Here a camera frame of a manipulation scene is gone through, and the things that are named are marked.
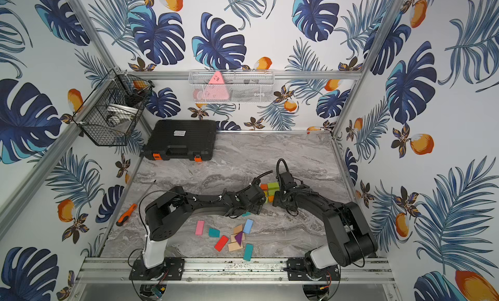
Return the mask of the small teal block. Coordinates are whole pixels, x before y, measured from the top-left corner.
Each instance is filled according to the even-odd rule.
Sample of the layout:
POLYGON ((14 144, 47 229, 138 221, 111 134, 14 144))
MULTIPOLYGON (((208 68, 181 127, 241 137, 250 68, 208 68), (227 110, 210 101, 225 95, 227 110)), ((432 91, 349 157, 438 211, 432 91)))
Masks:
POLYGON ((219 229, 209 228, 209 237, 219 238, 221 235, 219 229))

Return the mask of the pink block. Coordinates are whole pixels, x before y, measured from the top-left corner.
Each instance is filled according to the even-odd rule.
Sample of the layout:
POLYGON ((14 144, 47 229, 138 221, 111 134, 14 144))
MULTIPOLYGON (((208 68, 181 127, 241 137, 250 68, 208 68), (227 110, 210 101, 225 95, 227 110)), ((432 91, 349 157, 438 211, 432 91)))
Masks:
POLYGON ((202 221, 202 220, 197 221, 195 235, 197 235, 197 236, 203 235, 204 225, 205 225, 204 221, 202 221))

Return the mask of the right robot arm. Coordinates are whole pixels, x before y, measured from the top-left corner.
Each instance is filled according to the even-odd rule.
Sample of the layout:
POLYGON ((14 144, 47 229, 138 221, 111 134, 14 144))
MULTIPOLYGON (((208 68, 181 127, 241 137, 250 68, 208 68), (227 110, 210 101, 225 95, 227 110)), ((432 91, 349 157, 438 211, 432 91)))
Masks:
POLYGON ((330 200, 296 180, 284 159, 276 163, 279 191, 273 206, 283 208, 292 216, 301 210, 320 219, 326 233, 326 244, 305 254, 305 272, 310 278, 319 278, 332 267, 347 267, 378 251, 366 218, 355 202, 330 200))

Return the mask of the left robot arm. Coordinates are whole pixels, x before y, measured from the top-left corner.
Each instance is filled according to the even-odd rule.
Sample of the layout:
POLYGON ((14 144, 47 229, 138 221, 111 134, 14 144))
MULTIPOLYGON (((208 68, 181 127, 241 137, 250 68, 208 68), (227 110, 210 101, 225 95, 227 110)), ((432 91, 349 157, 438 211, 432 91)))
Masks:
POLYGON ((139 212, 146 231, 141 255, 131 267, 131 281, 159 279, 166 274, 165 250, 173 237, 191 216, 219 215, 236 219, 245 213, 258 215, 266 201, 261 178, 267 171, 253 178, 238 191, 223 190, 220 194, 201 195, 184 191, 182 186, 167 190, 139 212))

